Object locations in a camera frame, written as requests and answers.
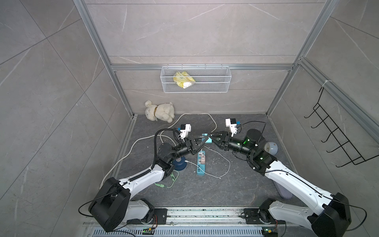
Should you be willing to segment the teal power strip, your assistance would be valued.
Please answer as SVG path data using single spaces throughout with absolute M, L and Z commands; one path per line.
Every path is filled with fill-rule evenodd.
M 201 150 L 200 152 L 197 153 L 197 171 L 196 171 L 199 176 L 204 176 L 205 164 L 204 165 L 200 164 L 200 156 L 205 156 L 205 151 Z

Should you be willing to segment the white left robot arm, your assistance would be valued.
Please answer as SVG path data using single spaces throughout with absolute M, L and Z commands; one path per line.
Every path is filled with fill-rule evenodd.
M 170 143 L 154 145 L 154 160 L 151 167 L 120 180 L 111 177 L 102 185 L 93 200 L 87 202 L 89 217 L 94 218 L 106 231 L 113 232 L 122 222 L 138 220 L 150 223 L 155 208 L 146 199 L 133 200 L 142 190 L 169 177 L 174 170 L 173 161 L 188 154 L 197 154 L 205 145 L 208 136 L 189 138 L 185 130 L 172 129 L 177 145 Z

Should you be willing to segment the teal square charger block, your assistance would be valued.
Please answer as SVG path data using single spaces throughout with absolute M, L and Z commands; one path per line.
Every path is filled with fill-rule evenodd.
M 203 133 L 202 134 L 202 142 L 204 142 L 205 144 L 211 144 L 212 139 L 208 136 L 207 133 Z

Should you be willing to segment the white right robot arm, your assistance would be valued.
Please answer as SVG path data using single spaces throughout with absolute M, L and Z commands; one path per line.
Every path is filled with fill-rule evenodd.
M 319 237 L 342 237 L 350 232 L 351 224 L 348 198 L 341 193 L 332 194 L 291 171 L 267 150 L 268 142 L 257 129 L 247 131 L 244 139 L 235 137 L 238 128 L 234 119 L 226 119 L 229 131 L 209 135 L 220 149 L 246 156 L 246 162 L 257 173 L 275 182 L 300 199 L 305 206 L 282 203 L 269 198 L 258 210 L 260 221 L 290 222 L 312 230 Z

